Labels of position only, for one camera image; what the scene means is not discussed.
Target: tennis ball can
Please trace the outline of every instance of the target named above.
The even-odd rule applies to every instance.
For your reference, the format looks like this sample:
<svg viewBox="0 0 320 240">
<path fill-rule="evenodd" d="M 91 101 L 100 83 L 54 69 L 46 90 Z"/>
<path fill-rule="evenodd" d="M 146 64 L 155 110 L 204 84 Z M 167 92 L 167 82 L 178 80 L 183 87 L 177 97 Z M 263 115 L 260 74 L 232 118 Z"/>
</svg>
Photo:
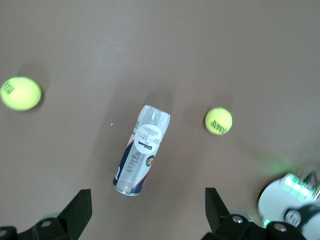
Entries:
<svg viewBox="0 0 320 240">
<path fill-rule="evenodd" d="M 113 179 L 118 192 L 140 194 L 169 122 L 169 113 L 149 105 L 142 108 Z"/>
</svg>

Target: yellow-green tennis ball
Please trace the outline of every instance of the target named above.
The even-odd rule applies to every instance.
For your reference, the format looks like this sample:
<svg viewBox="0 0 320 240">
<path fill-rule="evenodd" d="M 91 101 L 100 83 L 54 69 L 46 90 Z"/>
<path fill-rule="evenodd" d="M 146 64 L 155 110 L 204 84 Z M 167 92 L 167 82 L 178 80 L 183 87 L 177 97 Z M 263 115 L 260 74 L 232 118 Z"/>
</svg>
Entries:
<svg viewBox="0 0 320 240">
<path fill-rule="evenodd" d="M 227 109 L 222 107 L 213 108 L 205 116 L 205 126 L 210 133 L 223 135 L 232 126 L 232 116 Z"/>
<path fill-rule="evenodd" d="M 16 76 L 5 81 L 0 88 L 1 100 L 8 108 L 25 111 L 33 108 L 41 99 L 41 88 L 32 79 Z"/>
</svg>

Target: floor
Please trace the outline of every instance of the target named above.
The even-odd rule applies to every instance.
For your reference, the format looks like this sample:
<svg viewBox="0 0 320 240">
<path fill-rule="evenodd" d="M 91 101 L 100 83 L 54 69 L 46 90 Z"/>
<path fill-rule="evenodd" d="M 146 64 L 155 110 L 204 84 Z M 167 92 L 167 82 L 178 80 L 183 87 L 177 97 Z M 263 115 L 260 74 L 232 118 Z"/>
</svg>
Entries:
<svg viewBox="0 0 320 240">
<path fill-rule="evenodd" d="M 92 191 L 85 239 L 198 240 L 205 188 L 260 223 L 270 181 L 320 155 L 320 2 L 0 2 L 0 83 L 43 98 L 0 104 L 0 226 L 22 232 Z M 143 105 L 171 114 L 139 196 L 112 181 Z M 228 109 L 223 136 L 206 112 Z"/>
</svg>

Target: gray floor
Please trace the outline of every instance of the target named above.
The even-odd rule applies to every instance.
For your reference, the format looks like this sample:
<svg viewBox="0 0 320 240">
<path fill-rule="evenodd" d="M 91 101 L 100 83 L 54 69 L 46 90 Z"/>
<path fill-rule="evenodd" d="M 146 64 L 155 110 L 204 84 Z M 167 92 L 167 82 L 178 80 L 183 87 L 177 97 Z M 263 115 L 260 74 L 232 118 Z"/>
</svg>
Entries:
<svg viewBox="0 0 320 240">
<path fill-rule="evenodd" d="M 198 240 L 205 187 L 259 222 L 262 187 L 319 159 L 319 45 L 318 0 L 0 1 L 0 83 L 44 91 L 30 111 L 0 104 L 0 226 L 24 231 L 86 188 L 82 240 Z M 144 104 L 171 123 L 128 197 L 112 180 Z M 203 126 L 217 106 L 224 136 Z"/>
</svg>

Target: metal screw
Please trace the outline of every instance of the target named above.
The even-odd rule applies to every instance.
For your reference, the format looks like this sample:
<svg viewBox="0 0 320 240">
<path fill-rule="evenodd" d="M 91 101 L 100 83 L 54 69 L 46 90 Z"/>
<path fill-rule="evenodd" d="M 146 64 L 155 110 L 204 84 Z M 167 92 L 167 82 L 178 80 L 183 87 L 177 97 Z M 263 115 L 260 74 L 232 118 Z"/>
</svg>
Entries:
<svg viewBox="0 0 320 240">
<path fill-rule="evenodd" d="M 45 227 L 48 227 L 50 224 L 51 224 L 51 221 L 44 221 L 44 222 L 41 224 L 41 227 L 42 227 L 42 228 L 45 228 Z"/>
<path fill-rule="evenodd" d="M 238 223 L 238 224 L 242 224 L 242 223 L 244 222 L 244 220 L 242 219 L 242 217 L 237 216 L 237 215 L 233 216 L 233 217 L 232 217 L 232 220 L 233 220 L 235 223 Z"/>
<path fill-rule="evenodd" d="M 0 237 L 3 237 L 6 234 L 7 234 L 7 230 L 1 230 L 0 229 Z"/>
<path fill-rule="evenodd" d="M 287 231 L 286 227 L 281 223 L 275 223 L 273 226 L 274 226 L 275 229 L 277 229 L 280 232 L 286 232 Z"/>
</svg>

